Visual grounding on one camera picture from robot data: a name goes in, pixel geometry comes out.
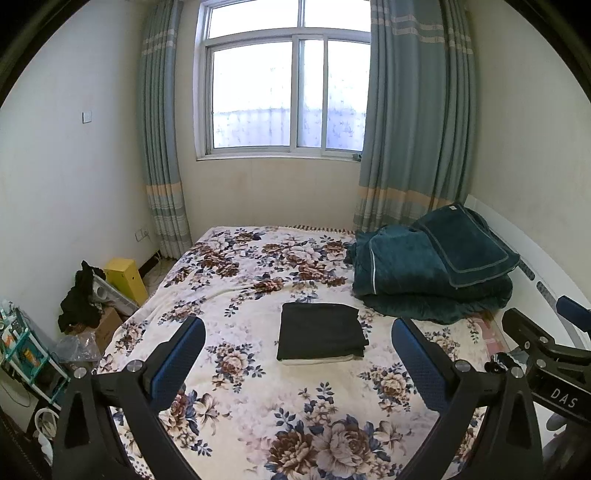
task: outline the floral bedspread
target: floral bedspread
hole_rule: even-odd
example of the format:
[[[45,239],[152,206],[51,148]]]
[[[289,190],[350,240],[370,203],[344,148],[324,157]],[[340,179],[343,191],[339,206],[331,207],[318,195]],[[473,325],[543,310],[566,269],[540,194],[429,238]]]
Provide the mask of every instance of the floral bedspread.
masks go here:
[[[352,296],[343,263],[353,236],[290,228],[213,228],[115,333],[98,373],[146,359],[189,314],[206,345],[160,419],[203,480],[373,480],[396,477],[437,419],[392,348],[393,318]],[[283,365],[276,360],[285,302],[359,309],[364,359]],[[475,319],[417,322],[452,359],[482,369],[488,359]],[[134,468],[152,478],[121,411],[113,410]],[[455,473],[481,414],[448,469]]]

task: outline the curtain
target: curtain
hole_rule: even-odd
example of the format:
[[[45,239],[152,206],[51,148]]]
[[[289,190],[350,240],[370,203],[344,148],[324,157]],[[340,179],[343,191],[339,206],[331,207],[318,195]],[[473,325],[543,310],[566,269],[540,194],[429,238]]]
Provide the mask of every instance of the curtain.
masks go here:
[[[174,133],[174,65],[183,3],[162,2],[144,29],[138,80],[139,136],[150,210],[165,257],[191,247]]]
[[[464,201],[476,117],[459,0],[371,0],[369,95],[355,224],[409,224]]]

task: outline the window sill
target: window sill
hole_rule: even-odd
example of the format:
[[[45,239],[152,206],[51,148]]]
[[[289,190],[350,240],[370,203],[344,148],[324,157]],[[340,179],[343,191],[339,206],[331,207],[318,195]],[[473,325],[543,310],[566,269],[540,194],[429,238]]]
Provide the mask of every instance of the window sill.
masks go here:
[[[291,159],[302,159],[302,160],[339,160],[339,161],[346,161],[351,163],[360,163],[360,160],[354,159],[352,156],[348,155],[302,155],[302,154],[289,154],[285,152],[277,152],[277,153],[233,153],[233,154],[211,154],[205,155],[204,157],[197,157],[196,161],[204,161],[204,160],[239,160],[239,159],[254,159],[254,158],[291,158]]]

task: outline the window frame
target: window frame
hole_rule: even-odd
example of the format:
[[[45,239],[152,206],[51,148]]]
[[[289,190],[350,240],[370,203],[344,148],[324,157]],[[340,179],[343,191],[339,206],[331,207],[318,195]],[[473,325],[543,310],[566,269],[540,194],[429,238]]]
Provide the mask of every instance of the window frame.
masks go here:
[[[370,44],[370,33],[358,30],[346,30],[340,28],[304,27],[304,2],[298,0],[298,23],[296,27],[270,28],[266,30],[254,30],[240,32],[221,37],[207,38],[211,13],[213,9],[227,5],[241,3],[248,0],[204,0],[200,7],[200,21],[197,25],[197,102],[199,108],[197,117],[198,128],[196,134],[199,138],[198,160],[223,157],[240,156],[288,156],[304,158],[334,158],[344,160],[356,160],[361,158],[361,152],[356,150],[339,150],[326,148],[327,112],[328,112],[328,45],[329,40],[349,41],[362,44]],[[298,147],[298,110],[300,90],[300,41],[323,40],[324,65],[323,65],[323,104],[322,104],[322,137],[320,147]],[[290,144],[289,145],[264,145],[259,147],[225,147],[213,148],[213,53],[233,47],[242,47],[254,44],[271,42],[291,42],[291,116],[290,116]]]

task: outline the folded blanket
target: folded blanket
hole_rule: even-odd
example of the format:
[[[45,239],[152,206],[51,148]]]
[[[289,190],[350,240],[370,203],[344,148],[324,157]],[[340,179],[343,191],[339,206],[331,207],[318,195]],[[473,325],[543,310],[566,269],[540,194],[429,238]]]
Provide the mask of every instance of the folded blanket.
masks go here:
[[[284,303],[278,360],[363,357],[369,344],[357,320],[359,311],[333,303]]]
[[[427,234],[453,287],[500,277],[519,262],[519,255],[491,232],[486,220],[460,203],[434,210],[412,227]]]
[[[354,294],[380,313],[439,323],[504,307],[512,293],[507,272],[519,255],[482,218],[453,207],[418,220],[420,229],[388,225],[358,233],[348,249]]]

